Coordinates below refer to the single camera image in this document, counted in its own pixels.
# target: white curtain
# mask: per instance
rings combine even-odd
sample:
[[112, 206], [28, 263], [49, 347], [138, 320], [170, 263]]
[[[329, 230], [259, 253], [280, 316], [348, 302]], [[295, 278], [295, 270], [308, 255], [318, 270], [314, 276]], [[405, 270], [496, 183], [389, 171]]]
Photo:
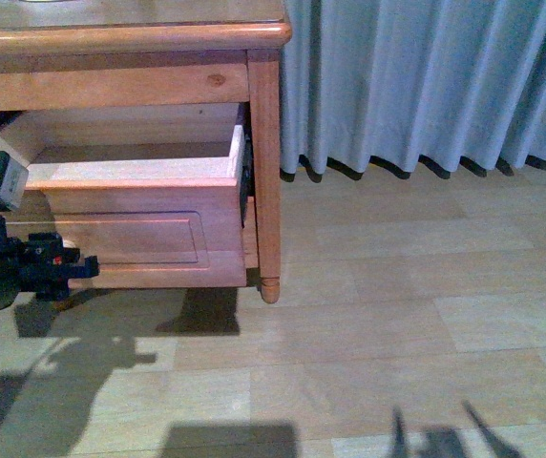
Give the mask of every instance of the white curtain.
[[546, 160], [546, 0], [285, 0], [283, 169]]

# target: wooden tabletop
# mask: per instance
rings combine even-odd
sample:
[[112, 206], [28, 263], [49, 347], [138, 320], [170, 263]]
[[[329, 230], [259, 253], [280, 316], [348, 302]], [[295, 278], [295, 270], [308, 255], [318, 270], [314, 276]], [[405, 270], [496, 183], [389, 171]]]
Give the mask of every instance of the wooden tabletop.
[[0, 55], [279, 48], [283, 0], [0, 0]]

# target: drawer front panel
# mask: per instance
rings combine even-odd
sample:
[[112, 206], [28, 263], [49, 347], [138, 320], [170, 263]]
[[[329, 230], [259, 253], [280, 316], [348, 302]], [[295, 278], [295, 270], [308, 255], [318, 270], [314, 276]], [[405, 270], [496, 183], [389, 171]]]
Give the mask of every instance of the drawer front panel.
[[209, 265], [200, 215], [196, 212], [59, 215], [54, 222], [9, 223], [8, 229], [22, 239], [30, 232], [56, 230], [84, 255], [97, 255], [99, 262], [106, 265]]
[[244, 64], [0, 73], [0, 111], [247, 100]]

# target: wooden drawer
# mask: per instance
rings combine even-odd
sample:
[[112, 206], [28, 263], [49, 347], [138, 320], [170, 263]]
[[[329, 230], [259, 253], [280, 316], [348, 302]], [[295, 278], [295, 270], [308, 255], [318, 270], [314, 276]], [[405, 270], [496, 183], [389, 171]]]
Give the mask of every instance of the wooden drawer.
[[26, 112], [0, 129], [30, 171], [9, 234], [97, 255], [74, 287], [243, 286], [244, 146], [238, 104]]

